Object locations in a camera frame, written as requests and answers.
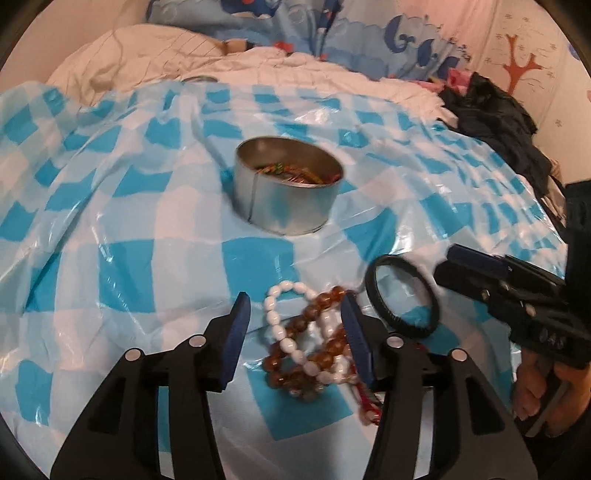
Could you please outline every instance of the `rubber ring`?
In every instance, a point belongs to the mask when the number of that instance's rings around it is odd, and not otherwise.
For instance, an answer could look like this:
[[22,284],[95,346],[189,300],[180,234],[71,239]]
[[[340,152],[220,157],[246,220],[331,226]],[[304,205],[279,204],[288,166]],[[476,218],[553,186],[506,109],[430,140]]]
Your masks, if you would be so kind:
[[[394,267],[408,273],[410,276],[417,278],[423,284],[431,300],[431,313],[429,315],[429,324],[426,327],[419,327],[411,325],[406,322],[403,318],[395,315],[392,310],[388,308],[386,302],[382,298],[382,295],[378,289],[378,279],[376,276],[378,267],[387,265]],[[396,332],[409,338],[424,339],[430,336],[435,329],[437,329],[440,321],[440,308],[435,292],[431,287],[427,279],[419,272],[418,268],[415,267],[408,260],[405,260],[399,255],[382,255],[372,261],[365,273],[365,290],[367,292],[369,301],[373,305],[376,313],[382,317],[388,325],[390,325]]]

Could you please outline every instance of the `blue and white checkered pattern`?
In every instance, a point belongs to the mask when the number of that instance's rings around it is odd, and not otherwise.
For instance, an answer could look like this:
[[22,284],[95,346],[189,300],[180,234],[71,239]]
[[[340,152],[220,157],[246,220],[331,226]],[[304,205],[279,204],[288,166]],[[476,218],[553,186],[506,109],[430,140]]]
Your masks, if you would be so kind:
[[[346,387],[301,404],[264,383],[268,287],[358,286],[367,263],[390,252],[427,273],[452,242],[564,267],[564,245],[498,155],[385,100],[162,82],[87,108],[27,83],[0,96],[0,128],[0,411],[46,473],[126,349],[173,348],[245,290],[254,308],[242,360],[227,392],[211,396],[226,470],[241,480],[361,478],[375,429],[352,414]],[[233,212],[235,148],[259,135],[316,143],[344,165],[320,231],[278,237]],[[421,321],[417,296],[385,289],[396,312]],[[461,345],[506,399],[506,330],[482,306],[438,292],[444,315],[428,346]],[[302,306],[287,298],[279,311]]]

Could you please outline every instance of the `white wall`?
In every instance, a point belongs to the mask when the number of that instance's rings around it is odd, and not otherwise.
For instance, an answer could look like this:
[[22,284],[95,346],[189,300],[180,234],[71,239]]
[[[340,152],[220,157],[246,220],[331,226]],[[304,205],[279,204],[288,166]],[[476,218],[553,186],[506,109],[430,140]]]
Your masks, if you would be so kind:
[[[508,36],[515,35],[512,62]],[[507,68],[517,78],[528,63],[535,68],[510,91]],[[499,0],[486,46],[472,67],[522,103],[539,128],[534,144],[560,163],[565,183],[591,178],[591,78],[542,7],[534,0]]]
[[54,0],[8,57],[0,92],[26,80],[45,82],[82,45],[113,28],[142,22],[147,5],[148,0]]

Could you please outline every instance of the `tin can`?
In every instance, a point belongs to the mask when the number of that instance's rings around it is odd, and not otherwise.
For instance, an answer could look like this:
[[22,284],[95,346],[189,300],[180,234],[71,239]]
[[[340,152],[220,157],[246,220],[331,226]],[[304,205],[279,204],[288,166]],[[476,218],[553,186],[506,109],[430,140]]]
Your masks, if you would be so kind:
[[[259,173],[269,165],[305,168],[323,184],[297,183]],[[236,149],[234,203],[250,223],[280,235],[303,235],[328,220],[339,192],[343,167],[327,151],[284,137],[256,137]]]

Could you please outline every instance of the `finger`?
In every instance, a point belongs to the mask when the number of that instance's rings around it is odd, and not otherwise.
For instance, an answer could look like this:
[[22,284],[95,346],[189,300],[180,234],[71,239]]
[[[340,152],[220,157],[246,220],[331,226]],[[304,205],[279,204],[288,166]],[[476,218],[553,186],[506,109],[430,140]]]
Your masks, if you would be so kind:
[[517,383],[529,390],[535,398],[542,398],[546,391],[546,379],[532,365],[521,364],[517,368]]
[[535,366],[538,361],[539,354],[528,350],[527,348],[521,349],[521,365]]
[[514,408],[521,407],[529,417],[537,415],[540,411],[540,400],[527,388],[517,385],[513,400]]
[[548,416],[549,434],[557,436],[571,428],[585,413],[590,400],[591,393],[589,390],[581,393],[575,389],[574,385],[571,385],[564,397],[558,402],[556,408]]
[[586,368],[579,370],[560,362],[556,362],[554,364],[554,373],[559,379],[566,380],[576,387],[581,386],[587,390],[591,387],[591,366],[589,365],[587,365]]
[[521,405],[513,407],[513,412],[521,421],[526,421],[529,418],[529,415],[525,411],[525,408],[523,408]]

